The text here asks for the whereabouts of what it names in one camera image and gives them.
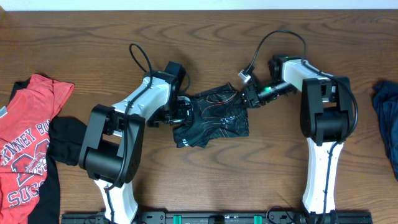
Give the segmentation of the black orange-patterned jersey shirt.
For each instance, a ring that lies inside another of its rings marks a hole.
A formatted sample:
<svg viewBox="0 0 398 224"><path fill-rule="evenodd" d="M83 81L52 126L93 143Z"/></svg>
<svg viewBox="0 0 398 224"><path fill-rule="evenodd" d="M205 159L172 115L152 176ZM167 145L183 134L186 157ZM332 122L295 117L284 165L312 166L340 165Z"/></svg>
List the black orange-patterned jersey shirt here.
<svg viewBox="0 0 398 224"><path fill-rule="evenodd" d="M173 130L178 148L204 148L213 139L249 136L248 112L232 84L190 95L188 99L193 107L193 120Z"/></svg>

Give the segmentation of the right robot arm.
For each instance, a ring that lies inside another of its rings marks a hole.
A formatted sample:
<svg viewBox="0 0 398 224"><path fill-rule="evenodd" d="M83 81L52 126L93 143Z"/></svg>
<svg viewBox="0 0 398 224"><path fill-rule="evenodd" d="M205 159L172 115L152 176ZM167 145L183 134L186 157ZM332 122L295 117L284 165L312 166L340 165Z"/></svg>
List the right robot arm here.
<svg viewBox="0 0 398 224"><path fill-rule="evenodd" d="M349 79L334 77L302 57L275 55L269 62L271 82L261 85L253 64L238 75L245 87L243 105L258 108L291 91L301 93L300 129L308 144L308 172L303 213L295 223L337 223L335 182L344 142L358 122L358 105Z"/></svg>

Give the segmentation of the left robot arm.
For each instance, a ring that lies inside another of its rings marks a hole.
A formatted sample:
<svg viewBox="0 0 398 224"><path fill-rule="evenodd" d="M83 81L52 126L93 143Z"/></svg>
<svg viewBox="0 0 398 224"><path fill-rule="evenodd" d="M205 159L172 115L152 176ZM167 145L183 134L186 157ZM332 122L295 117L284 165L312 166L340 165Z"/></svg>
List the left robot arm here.
<svg viewBox="0 0 398 224"><path fill-rule="evenodd" d="M138 211L132 180L138 170L144 130L161 123L191 123L193 108L180 96L183 67L146 72L141 85L112 106L92 110L78 165L101 189L108 223L133 223Z"/></svg>

